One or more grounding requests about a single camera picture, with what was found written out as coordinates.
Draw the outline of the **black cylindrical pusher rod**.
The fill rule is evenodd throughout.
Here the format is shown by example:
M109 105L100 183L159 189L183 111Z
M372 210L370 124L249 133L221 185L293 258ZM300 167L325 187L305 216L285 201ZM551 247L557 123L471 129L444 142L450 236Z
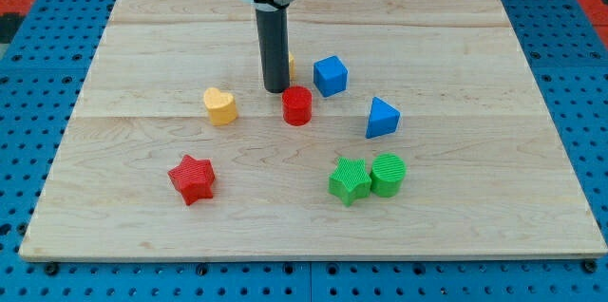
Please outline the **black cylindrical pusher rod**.
M287 10L256 10L256 27L264 88L282 93L290 85Z

